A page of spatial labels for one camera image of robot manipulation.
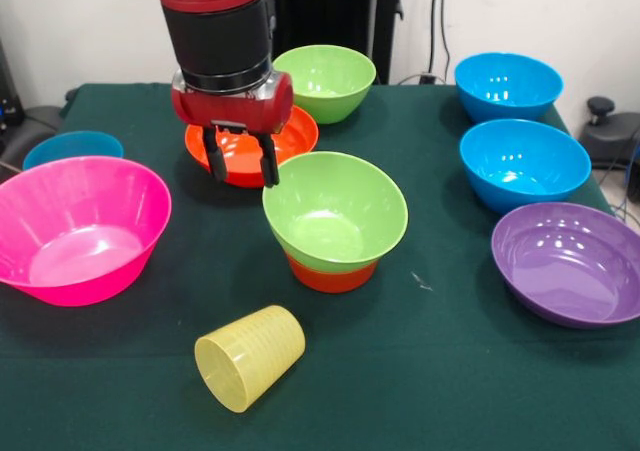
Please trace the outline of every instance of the purple bowl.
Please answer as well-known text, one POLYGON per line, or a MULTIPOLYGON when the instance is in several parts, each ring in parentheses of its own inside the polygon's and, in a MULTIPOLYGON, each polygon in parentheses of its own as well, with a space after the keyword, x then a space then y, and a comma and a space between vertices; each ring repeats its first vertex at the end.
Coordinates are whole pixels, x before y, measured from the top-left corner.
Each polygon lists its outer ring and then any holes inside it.
POLYGON ((568 203, 517 208, 496 225, 493 259, 514 295, 562 326, 640 316, 640 236, 613 216, 568 203))

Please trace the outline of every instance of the blue bowl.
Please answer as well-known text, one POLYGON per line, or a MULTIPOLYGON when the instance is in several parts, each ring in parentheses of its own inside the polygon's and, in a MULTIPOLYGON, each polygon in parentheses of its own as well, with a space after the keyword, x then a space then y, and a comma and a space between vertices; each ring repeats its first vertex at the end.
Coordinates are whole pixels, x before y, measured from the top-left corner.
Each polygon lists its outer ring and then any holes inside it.
POLYGON ((29 151, 24 158, 25 171, 59 159, 76 156, 113 156, 122 158, 124 149, 120 141, 100 131, 72 131, 49 138, 29 151))
POLYGON ((485 53, 461 61, 455 71, 458 96, 476 123, 542 116, 562 93, 560 75, 527 56, 485 53))
POLYGON ((460 155, 474 191, 492 210, 564 201, 591 174, 578 141, 559 129, 522 119, 499 119, 472 127, 460 155))

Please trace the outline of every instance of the bowl rim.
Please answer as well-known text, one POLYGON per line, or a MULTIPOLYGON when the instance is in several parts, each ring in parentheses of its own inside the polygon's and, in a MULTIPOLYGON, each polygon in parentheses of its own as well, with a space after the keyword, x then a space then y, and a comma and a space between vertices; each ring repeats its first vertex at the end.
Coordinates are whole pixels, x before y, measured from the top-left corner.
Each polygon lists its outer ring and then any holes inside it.
POLYGON ((612 326, 612 325, 622 324, 622 323, 626 323, 626 322, 629 322, 629 321, 633 321, 634 319, 640 318, 640 309, 634 314, 631 314, 631 315, 629 315, 627 317, 624 317, 624 318, 618 318, 618 319, 602 319, 602 320, 593 320, 593 319, 591 319, 591 320, 589 320, 589 319, 577 318, 577 317, 569 316, 569 315, 566 315, 566 314, 562 314, 562 313, 560 313, 558 311, 550 309, 547 306, 544 306, 543 304, 539 303, 536 299, 532 298, 529 294, 526 294, 526 293, 520 291, 520 289, 518 289, 518 287, 513 283, 513 281, 509 277, 507 277, 507 273, 505 272, 504 267, 501 265, 500 260, 497 259, 497 249, 498 249, 497 234, 504 226, 506 226, 506 224, 505 224, 506 221, 508 219, 511 219, 512 215, 521 213, 521 212, 523 212, 525 210, 525 208, 528 209, 530 207, 545 207, 545 208, 556 208, 556 209, 557 208, 580 209, 582 211, 586 211, 589 214, 598 215, 599 217, 602 217, 603 219, 608 220, 611 224, 613 224, 616 227, 620 228, 622 230, 622 233, 626 233, 629 236, 633 236, 633 239, 640 239, 640 235, 638 235, 633 229, 629 228, 624 223, 621 223, 616 217, 614 217, 611 214, 605 213, 604 211, 601 211, 599 209, 593 208, 591 206, 585 206, 583 204, 576 204, 576 203, 563 203, 563 202, 534 203, 534 204, 527 204, 527 205, 524 205, 524 206, 520 206, 520 207, 518 207, 518 208, 516 208, 516 209, 514 209, 512 211, 509 211, 507 214, 502 216, 502 218, 500 218, 500 220, 495 225, 495 227, 493 228, 493 231, 491 233, 491 256, 493 257, 493 262, 495 263, 496 267, 498 268, 498 271, 500 271, 500 274, 502 275, 502 278, 509 284, 509 288, 511 289, 511 291, 514 294, 516 294, 516 295, 522 297, 523 299, 529 301, 530 303, 534 304, 539 309, 542 309, 545 312, 547 312, 547 313, 549 313, 549 314, 551 314, 553 316, 556 316, 556 317, 561 318, 561 319, 566 320, 566 321, 572 321, 574 323, 579 323, 579 324, 582 324, 582 325, 612 326))
POLYGON ((295 249, 296 251, 298 251, 299 253, 308 256, 312 259, 317 259, 320 261, 325 261, 327 263, 332 263, 332 264, 345 264, 345 265, 358 265, 361 263, 370 263, 371 261, 375 261, 378 259, 381 259, 383 256, 385 256, 386 254, 388 254, 390 251, 392 251, 399 243, 400 241, 402 241, 402 238, 404 237, 404 235, 407 232, 407 227, 409 225, 409 208, 407 206, 407 200, 404 197, 404 194, 402 193, 402 190, 400 189, 400 187, 395 183, 395 181, 393 181, 393 179, 391 179, 391 177, 385 173, 382 169, 380 169, 379 167, 377 167, 375 164, 370 163, 369 161, 362 159, 358 156, 354 156, 352 154, 347 154, 347 153, 341 153, 338 151, 312 151, 310 153, 305 153, 305 154, 299 154, 298 156, 294 156, 292 158, 289 158, 288 160, 286 160, 284 163, 282 163, 282 165, 280 165, 280 168, 284 167, 284 166, 288 166, 290 165, 290 163, 298 160, 298 159, 309 159, 310 156, 315 156, 315 155, 324 155, 324 156, 338 156, 340 157, 340 159, 348 159, 351 161, 356 161, 356 162, 360 162, 361 164, 364 164, 365 166, 371 168, 372 170, 374 170, 376 173, 382 175, 383 179, 385 179, 390 185, 391 187, 396 191, 396 194, 400 197, 400 202, 402 204, 402 229, 401 231, 398 233, 398 236, 391 242, 391 244, 387 245, 383 251, 375 253, 375 254, 368 254, 366 256, 363 256, 361 258, 358 259, 351 259, 351 260, 342 260, 342 259, 327 259, 325 257, 322 256, 316 256, 312 253, 309 253, 305 250, 300 249, 298 246, 294 246, 293 244, 291 244, 289 242, 288 239, 284 239, 284 236, 282 234, 282 232, 278 229, 278 227, 274 226, 273 224, 273 219, 272 216, 270 215, 265 200, 267 199, 267 195, 271 192, 271 190, 267 187, 265 187, 262 190, 262 209, 264 210, 264 214, 267 217, 267 221, 269 222, 269 226, 271 227, 271 229, 273 230, 274 233, 276 233, 278 236, 280 236, 280 238, 282 238, 289 246, 291 246, 293 249, 295 249))
MULTIPOLYGON (((309 122, 309 124, 313 123, 313 126, 311 126, 309 129, 312 131, 310 134, 308 134, 307 136, 310 137, 310 144, 311 146, 307 146, 309 147, 309 149, 307 149, 306 151, 303 151, 302 153, 298 153, 298 154, 305 154, 305 153, 309 153, 311 151, 313 151, 315 149, 315 147, 318 144, 318 138, 320 137, 320 131, 318 128, 318 123, 316 122, 315 119, 313 119, 313 116, 311 116, 308 112, 306 112, 304 109, 302 109, 300 106, 297 105, 293 105, 291 108, 291 116, 289 117, 289 120, 293 117, 293 113, 296 113, 299 115, 299 117, 301 117, 302 119, 306 120, 309 122)), ((284 130, 287 125, 289 124, 289 120, 287 120, 287 122, 285 123, 285 125, 282 127, 282 130, 284 130)), ((189 138, 191 137, 191 135, 193 133, 196 132, 196 130, 198 128, 202 128, 202 126, 200 126, 199 124, 188 124, 185 127, 185 132, 184 132, 184 146, 187 150, 187 152, 189 153, 189 155, 196 161, 196 163, 200 164, 203 167, 207 167, 208 163, 205 160, 201 160, 198 157, 196 157, 194 155, 194 150, 189 146, 189 138)), ((256 172, 256 173, 249 173, 247 171, 243 171, 243 170, 229 170, 227 168, 228 174, 229 176, 238 176, 238 177, 246 177, 246 176, 262 176, 261 172, 256 172)))
POLYGON ((107 162, 116 162, 117 164, 122 164, 123 162, 126 163, 128 166, 131 166, 133 168, 138 168, 143 170, 144 172, 148 173, 149 175, 151 175, 159 184, 161 189, 164 191, 165 196, 167 197, 167 213, 166 216, 164 218, 164 222, 162 223, 162 226, 159 227, 158 232, 156 233, 156 236, 154 237, 154 239, 152 239, 149 244, 147 244, 138 254, 136 254, 134 257, 130 258, 128 261, 126 261, 125 263, 119 264, 118 266, 105 271, 103 273, 101 273, 99 276, 94 276, 92 278, 88 278, 88 279, 82 279, 82 280, 78 280, 78 281, 69 281, 68 283, 64 283, 64 284, 58 284, 58 285, 47 285, 47 286, 35 286, 33 284, 31 284, 30 282, 27 281, 15 281, 15 280, 9 280, 9 279, 1 279, 0 282, 7 284, 9 286, 13 286, 13 287, 22 287, 22 288, 31 288, 31 289, 41 289, 41 288, 47 288, 47 289, 59 289, 59 288, 66 288, 68 286, 75 286, 78 284, 82 284, 82 283, 89 283, 95 279, 99 279, 103 276, 106 276, 107 274, 113 273, 114 271, 117 271, 118 269, 122 269, 125 266, 128 266, 129 264, 131 264, 133 261, 135 261, 136 259, 138 259, 140 256, 143 256, 145 253, 147 253, 150 249, 153 249, 153 247, 157 244, 158 240, 160 239, 160 237, 162 236, 162 234, 164 233, 165 229, 167 228, 167 225, 169 224, 169 221, 171 219, 171 213, 173 210, 173 202, 171 199, 171 192, 169 190, 169 186, 167 185, 167 183, 160 177, 160 175, 158 175, 155 171, 153 171, 151 168, 138 163, 136 161, 131 161, 129 159, 125 159, 125 158, 116 158, 114 156, 73 156, 71 158, 64 158, 64 159, 58 159, 56 161, 50 161, 48 163, 44 163, 44 164, 40 164, 38 166, 34 166, 33 168, 30 168, 26 171, 23 171, 22 173, 12 177, 11 179, 8 179, 7 181, 5 181, 4 183, 0 184, 0 192, 7 186, 16 186, 15 184, 11 184, 11 183, 16 183, 20 180, 21 176, 24 175, 30 175, 30 174, 35 174, 35 173, 40 173, 43 172, 43 170, 47 169, 47 168, 51 168, 51 167, 58 167, 58 166, 65 166, 68 162, 71 161, 107 161, 107 162))
MULTIPOLYGON (((100 138, 104 138, 107 141, 109 141, 111 144, 115 145, 115 148, 117 148, 118 150, 118 154, 117 155, 90 155, 90 154, 85 154, 82 156, 108 156, 108 157, 117 157, 117 158, 122 158, 124 157, 124 146, 122 145, 122 143, 120 142, 120 140, 118 138, 116 138, 115 136, 113 136, 112 134, 109 133, 105 133, 104 131, 96 131, 96 130, 84 130, 84 129, 79 129, 79 130, 75 130, 75 131, 67 131, 67 132, 62 132, 60 134, 56 134, 54 136, 51 136, 50 138, 45 139, 44 141, 39 142, 37 145, 35 145, 33 148, 31 148, 31 150, 29 150, 29 152, 26 154, 26 156, 24 157, 24 159, 22 160, 22 168, 24 171, 28 171, 29 169, 35 167, 35 166, 42 166, 43 164, 47 164, 50 161, 47 161, 45 163, 41 163, 41 164, 30 164, 29 161, 33 159, 33 156, 42 149, 46 149, 50 146, 53 146, 55 143, 59 143, 60 141, 66 141, 69 139, 74 139, 77 137, 100 137, 100 138)), ((78 158, 81 156, 69 156, 71 158, 78 158)))
POLYGON ((524 55, 524 54, 518 54, 518 53, 489 51, 489 52, 486 52, 486 53, 478 53, 478 54, 474 54, 474 55, 471 55, 471 56, 467 56, 466 58, 464 58, 462 61, 460 61, 457 64, 456 69, 454 70, 454 77, 455 77, 455 81, 456 81, 456 86, 458 86, 460 89, 462 89, 465 93, 469 94, 470 96, 473 96, 475 99, 478 99, 478 100, 482 101, 483 103, 491 104, 492 106, 498 106, 498 107, 502 107, 502 108, 529 108, 529 107, 534 107, 534 106, 543 106, 543 105, 546 105, 546 104, 549 104, 549 103, 553 103, 556 99, 558 99, 560 97, 560 95, 564 91, 564 80, 562 79, 562 76, 560 75, 560 73, 558 73, 558 71, 555 70, 555 68, 553 68, 551 65, 545 63, 544 61, 541 61, 539 59, 533 58, 531 56, 527 56, 527 55, 524 55), (464 66, 467 63, 469 63, 469 62, 471 62, 471 61, 473 61, 473 60, 475 60, 477 58, 486 57, 486 56, 515 57, 515 58, 523 59, 525 61, 530 61, 530 62, 539 64, 539 65, 547 68, 548 70, 550 70, 551 73, 553 75, 555 75, 555 77, 558 79, 558 81, 560 82, 560 86, 558 88, 558 91, 553 93, 552 97, 549 98, 549 99, 536 101, 536 102, 527 102, 527 101, 525 101, 524 103, 518 103, 518 104, 505 103, 505 102, 500 102, 500 101, 498 101, 498 102, 491 101, 491 100, 487 99, 485 96, 479 96, 476 93, 473 93, 472 91, 470 91, 468 86, 460 83, 460 80, 458 79, 458 73, 460 71, 460 67, 461 66, 464 66))
POLYGON ((472 126, 471 128, 469 128, 467 130, 466 133, 464 133, 464 136, 462 136, 462 139, 460 140, 460 144, 458 146, 459 149, 459 154, 460 157, 462 159, 462 163, 464 164, 465 168, 467 168, 469 171, 471 171, 473 173, 473 175, 475 177, 477 177, 478 179, 480 179, 482 182, 489 184, 491 186, 494 186, 498 189, 504 190, 504 191, 508 191, 510 193, 519 195, 519 196, 555 196, 555 195, 561 195, 561 194, 565 194, 565 193, 571 193, 575 190, 577 190, 580 186, 582 186, 584 183, 586 183, 587 179, 589 179, 589 176, 591 176, 591 158, 589 157, 589 153, 587 153, 587 150, 584 149, 584 146, 582 146, 582 144, 580 144, 573 136, 571 136, 569 133, 555 128, 549 124, 544 124, 544 123, 539 123, 538 121, 530 121, 528 119, 514 119, 514 118, 503 118, 503 119, 492 119, 490 121, 484 121, 482 123, 478 123, 474 126, 472 126), (494 181, 490 181, 487 178, 485 178, 484 176, 481 176, 480 174, 478 174, 476 172, 476 170, 471 167, 471 165, 468 162, 468 155, 465 153, 465 144, 467 143, 469 136, 478 132, 482 132, 482 130, 485 127, 489 127, 489 126, 493 126, 496 124, 505 124, 505 123, 511 123, 511 124, 516 124, 516 125, 520 125, 520 124, 527 124, 527 126, 529 125, 533 125, 534 127, 537 127, 538 130, 536 130, 536 133, 538 132, 548 132, 548 133, 552 133, 555 135, 560 136, 560 139, 564 139, 564 140, 568 140, 568 142, 572 143, 573 146, 576 147, 576 149, 579 149, 579 154, 582 156, 582 160, 583 160, 583 164, 584 166, 584 173, 583 176, 577 180, 577 184, 574 184, 572 186, 569 186, 567 188, 561 188, 559 190, 554 190, 553 192, 545 192, 545 193, 534 193, 534 192, 530 192, 530 191, 518 191, 518 190, 513 190, 513 189, 508 189, 504 186, 500 186, 497 183, 495 183, 494 181))
POLYGON ((296 53, 298 53, 300 51, 303 51, 305 49, 311 49, 311 48, 314 48, 314 49, 327 49, 327 48, 329 48, 329 49, 339 49, 341 51, 344 51, 344 52, 347 52, 347 53, 350 53, 350 54, 354 54, 354 55, 357 55, 357 56, 359 56, 361 58, 364 58, 364 60, 367 62, 369 70, 372 72, 373 75, 372 75, 371 79, 367 80, 367 84, 361 86, 356 91, 351 91, 349 93, 341 94, 339 96, 317 96, 317 95, 309 94, 309 93, 306 93, 306 92, 297 92, 294 89, 293 94, 295 96, 302 96, 302 97, 305 97, 305 98, 313 98, 313 99, 321 99, 323 101, 349 98, 349 97, 355 96, 355 95, 357 95, 357 94, 359 94, 359 93, 361 93, 363 91, 366 91, 368 88, 370 88, 371 85, 373 84, 373 82, 375 81, 376 76, 378 75, 378 70, 376 68, 376 65, 374 64, 373 61, 371 61, 371 59, 367 55, 361 53, 360 51, 356 51, 355 49, 347 48, 346 46, 338 46, 338 45, 335 45, 335 44, 308 44, 306 46, 299 46, 297 48, 293 48, 293 49, 290 49, 288 51, 285 51, 284 53, 282 53, 280 56, 278 56, 273 61, 274 69, 276 69, 276 70, 278 70, 280 72, 287 73, 287 74, 289 74, 291 76, 291 73, 289 73, 288 71, 279 70, 277 68, 278 61, 280 61, 281 58, 284 58, 285 56, 293 55, 293 54, 296 54, 296 53))

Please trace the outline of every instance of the yellow cup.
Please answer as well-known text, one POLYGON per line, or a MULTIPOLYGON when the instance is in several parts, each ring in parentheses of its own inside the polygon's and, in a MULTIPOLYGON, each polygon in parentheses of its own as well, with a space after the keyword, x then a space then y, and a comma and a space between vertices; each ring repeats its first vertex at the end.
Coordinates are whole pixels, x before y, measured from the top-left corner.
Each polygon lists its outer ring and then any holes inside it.
POLYGON ((304 333, 281 306, 268 306, 196 341, 198 371, 220 403, 246 411, 304 352, 304 333))

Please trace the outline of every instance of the table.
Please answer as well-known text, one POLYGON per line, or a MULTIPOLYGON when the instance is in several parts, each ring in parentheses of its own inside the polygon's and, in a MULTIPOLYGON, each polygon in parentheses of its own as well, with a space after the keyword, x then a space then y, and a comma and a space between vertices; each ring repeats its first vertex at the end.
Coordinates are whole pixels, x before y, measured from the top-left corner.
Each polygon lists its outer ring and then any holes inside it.
MULTIPOLYGON (((458 157, 470 123, 454 88, 374 87, 321 128, 317 149, 380 166, 409 206, 401 244, 341 296, 295 281, 259 190, 216 186, 191 160, 168 86, 85 85, 67 111, 63 130, 112 133, 156 170, 174 211, 110 301, 56 308, 0 288, 3 449, 639 449, 640 326, 563 329, 508 293, 489 248, 498 216, 458 157), (298 317, 307 350, 236 415, 193 344, 271 303, 298 317)), ((555 110, 544 121, 562 126, 555 110)), ((593 179, 573 200, 606 208, 593 179)))

